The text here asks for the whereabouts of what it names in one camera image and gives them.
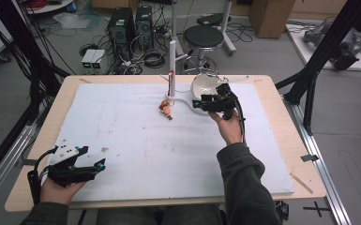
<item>small figurine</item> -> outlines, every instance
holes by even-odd
[[[169,120],[172,120],[169,100],[163,100],[159,105],[159,109],[166,115],[166,117],[168,117]]]

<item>wooden table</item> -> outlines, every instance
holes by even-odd
[[[177,83],[191,83],[194,76],[177,75]],[[139,76],[71,76],[67,77],[57,95],[54,104],[43,124],[33,148],[28,156],[30,159],[39,158],[44,152],[52,149],[62,126],[68,109],[72,104],[78,86],[81,83],[165,83],[158,75]],[[291,195],[275,195],[275,200],[321,198],[326,194],[325,187],[311,161],[304,162],[300,157],[307,155],[291,116],[288,114],[278,91],[270,77],[265,75],[251,75],[241,83],[253,83],[265,110],[267,120],[272,128],[278,147],[291,174],[295,192]],[[10,195],[5,208],[9,212],[29,211],[33,206],[30,188],[26,174],[32,170],[31,166],[24,166]],[[168,205],[190,203],[224,203],[223,197],[143,200],[126,202],[73,202],[70,208],[102,208],[124,207],[139,205]]]

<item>hand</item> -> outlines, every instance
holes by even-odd
[[[233,110],[233,117],[229,120],[224,120],[215,112],[209,112],[209,115],[218,124],[218,131],[227,145],[242,142],[241,125],[236,110]]]
[[[74,197],[75,193],[77,193],[84,184],[86,184],[86,182],[62,187],[54,183],[54,181],[48,177],[43,183],[40,191],[40,202],[69,204],[72,197]]]

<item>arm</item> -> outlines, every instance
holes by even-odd
[[[220,134],[227,143],[217,157],[224,182],[229,224],[281,224],[271,194],[260,180],[264,165],[242,143],[236,111],[228,121],[214,112],[209,114],[218,123]]]
[[[47,178],[40,192],[40,203],[34,205],[22,225],[65,225],[67,224],[68,205],[72,197],[84,186],[85,182],[61,187]]]

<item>dark sleeve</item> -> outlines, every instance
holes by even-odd
[[[218,162],[230,225],[281,224],[273,198],[260,181],[264,165],[244,143],[223,148],[218,152]]]
[[[60,203],[43,202],[34,207],[21,225],[65,225],[68,206]]]

